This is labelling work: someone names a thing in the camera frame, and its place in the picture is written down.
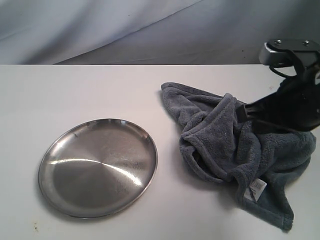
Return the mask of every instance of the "gray towel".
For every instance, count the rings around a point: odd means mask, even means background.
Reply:
[[[190,169],[208,182],[236,180],[235,198],[243,209],[290,230],[294,213],[285,185],[307,168],[316,148],[313,134],[256,133],[252,121],[238,123],[235,109],[242,103],[229,93],[221,97],[172,82],[161,89],[165,108],[183,128],[180,152]],[[256,179],[266,183],[258,199]]]

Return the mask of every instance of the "table surface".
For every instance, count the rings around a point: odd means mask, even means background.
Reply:
[[[281,80],[262,65],[1,65],[0,239],[317,239],[319,142],[304,174],[286,188],[295,218],[284,233],[238,208],[234,189],[186,171],[179,128],[161,101],[164,82],[253,102],[276,91]],[[89,220],[65,216],[39,193],[42,156],[67,130],[103,118],[144,128],[157,147],[157,172],[141,198],[118,214]],[[314,134],[320,136],[320,129]]]

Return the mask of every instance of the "white label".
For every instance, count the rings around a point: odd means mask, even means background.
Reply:
[[[255,179],[255,180],[250,184],[250,186],[249,186],[250,189],[251,189],[251,191],[252,191],[252,193],[253,193],[254,199],[251,197],[251,193],[250,193],[249,188],[247,188],[247,189],[245,190],[243,196],[244,196],[246,199],[249,199],[249,200],[251,200],[251,201],[254,201],[254,200],[255,200],[255,202],[256,202],[256,201],[259,200],[259,198],[260,198],[262,192],[265,190],[266,186],[267,186],[267,183],[265,183],[265,182],[262,181],[261,179],[257,178],[257,179]]]

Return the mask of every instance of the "stainless steel plate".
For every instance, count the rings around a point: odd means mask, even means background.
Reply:
[[[125,120],[94,120],[69,130],[48,149],[39,187],[67,215],[102,217],[141,196],[157,163],[156,146],[145,130]]]

